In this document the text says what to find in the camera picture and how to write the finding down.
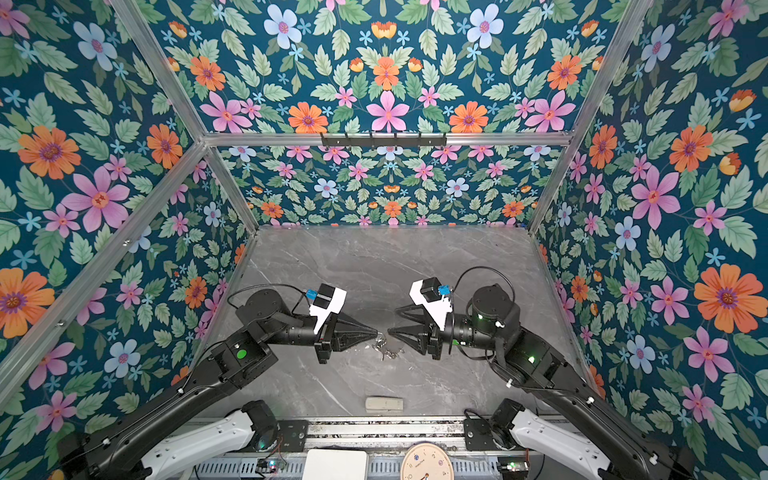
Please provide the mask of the silver keys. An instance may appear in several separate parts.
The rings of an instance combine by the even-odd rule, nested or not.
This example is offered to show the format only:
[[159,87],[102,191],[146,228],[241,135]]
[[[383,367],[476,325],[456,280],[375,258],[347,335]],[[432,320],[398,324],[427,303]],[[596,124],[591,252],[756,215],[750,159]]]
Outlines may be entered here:
[[379,333],[377,338],[373,341],[372,348],[378,352],[381,356],[381,360],[397,359],[404,350],[397,345],[391,345],[388,341],[388,337]]

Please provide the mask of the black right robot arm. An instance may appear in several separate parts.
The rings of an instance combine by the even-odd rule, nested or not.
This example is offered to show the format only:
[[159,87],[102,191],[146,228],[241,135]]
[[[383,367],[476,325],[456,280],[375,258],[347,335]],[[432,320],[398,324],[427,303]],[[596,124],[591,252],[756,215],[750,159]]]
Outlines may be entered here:
[[634,426],[612,407],[550,343],[520,323],[520,307],[498,284],[475,291],[464,313],[435,278],[412,285],[411,304],[396,309],[409,320],[389,329],[422,355],[438,360],[444,345],[482,350],[482,360],[509,387],[534,395],[571,425],[554,425],[522,404],[505,400],[489,423],[499,441],[534,450],[588,479],[691,479],[695,456]]

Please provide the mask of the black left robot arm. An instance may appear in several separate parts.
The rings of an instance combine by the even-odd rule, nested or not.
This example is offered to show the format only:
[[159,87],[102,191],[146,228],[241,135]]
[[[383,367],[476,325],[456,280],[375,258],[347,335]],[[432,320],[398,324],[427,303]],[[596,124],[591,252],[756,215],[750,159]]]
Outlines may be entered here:
[[278,422],[265,401],[249,401],[207,426],[178,430],[209,406],[255,381],[278,361],[276,345],[308,347],[319,363],[374,340],[376,329],[343,313],[346,291],[323,284],[304,291],[305,314],[289,308],[276,284],[249,288],[236,308],[242,326],[210,345],[191,372],[158,397],[95,433],[73,432],[57,444],[66,479],[168,479],[244,448],[270,450]]

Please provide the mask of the small white block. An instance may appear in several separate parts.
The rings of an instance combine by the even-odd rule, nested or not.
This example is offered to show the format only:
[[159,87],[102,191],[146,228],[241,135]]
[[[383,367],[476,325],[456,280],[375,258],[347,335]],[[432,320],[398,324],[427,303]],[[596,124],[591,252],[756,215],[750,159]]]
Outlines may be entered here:
[[368,413],[403,412],[404,400],[399,397],[368,396],[365,399],[365,409]]

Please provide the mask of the white box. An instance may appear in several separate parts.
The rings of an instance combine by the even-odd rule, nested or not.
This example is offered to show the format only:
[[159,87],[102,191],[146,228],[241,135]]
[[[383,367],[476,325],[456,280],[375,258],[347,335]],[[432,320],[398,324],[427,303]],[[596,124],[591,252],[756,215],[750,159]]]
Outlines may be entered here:
[[368,466],[365,451],[312,449],[306,455],[302,480],[365,480]]

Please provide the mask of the round analog clock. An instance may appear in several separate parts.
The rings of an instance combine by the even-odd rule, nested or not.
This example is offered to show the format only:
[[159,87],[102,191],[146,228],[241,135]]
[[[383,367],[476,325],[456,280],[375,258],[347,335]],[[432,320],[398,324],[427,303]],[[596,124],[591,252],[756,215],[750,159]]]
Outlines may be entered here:
[[401,480],[454,480],[455,471],[449,455],[433,443],[419,443],[404,455]]

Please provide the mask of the aluminium front rail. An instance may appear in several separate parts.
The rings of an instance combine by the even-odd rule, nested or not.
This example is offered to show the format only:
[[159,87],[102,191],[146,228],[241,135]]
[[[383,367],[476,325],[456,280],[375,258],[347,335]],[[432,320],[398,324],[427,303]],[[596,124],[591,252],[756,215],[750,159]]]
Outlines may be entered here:
[[[546,421],[568,431],[580,434],[575,427],[557,415],[541,416]],[[449,452],[496,452],[522,451],[468,451],[465,448],[464,416],[417,416],[417,417],[312,417],[288,420],[306,420],[309,429],[306,444],[301,452],[315,448],[342,448],[367,450],[374,453],[404,451],[417,443],[433,443]],[[257,455],[286,454],[282,449],[275,453],[246,452]]]

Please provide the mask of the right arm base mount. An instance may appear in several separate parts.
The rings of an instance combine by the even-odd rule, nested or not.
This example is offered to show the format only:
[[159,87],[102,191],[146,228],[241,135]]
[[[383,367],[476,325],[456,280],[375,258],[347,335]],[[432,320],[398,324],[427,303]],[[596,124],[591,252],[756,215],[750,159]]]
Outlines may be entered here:
[[586,479],[599,479],[611,465],[590,440],[511,399],[503,400],[490,416],[466,408],[463,429],[468,451],[535,451]]

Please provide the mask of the black hook rail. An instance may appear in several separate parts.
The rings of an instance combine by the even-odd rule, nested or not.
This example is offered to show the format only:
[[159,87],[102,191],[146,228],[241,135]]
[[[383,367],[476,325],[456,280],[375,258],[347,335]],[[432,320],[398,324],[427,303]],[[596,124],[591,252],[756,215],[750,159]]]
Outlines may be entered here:
[[443,147],[448,145],[446,135],[422,133],[393,134],[321,134],[321,145],[325,147]]

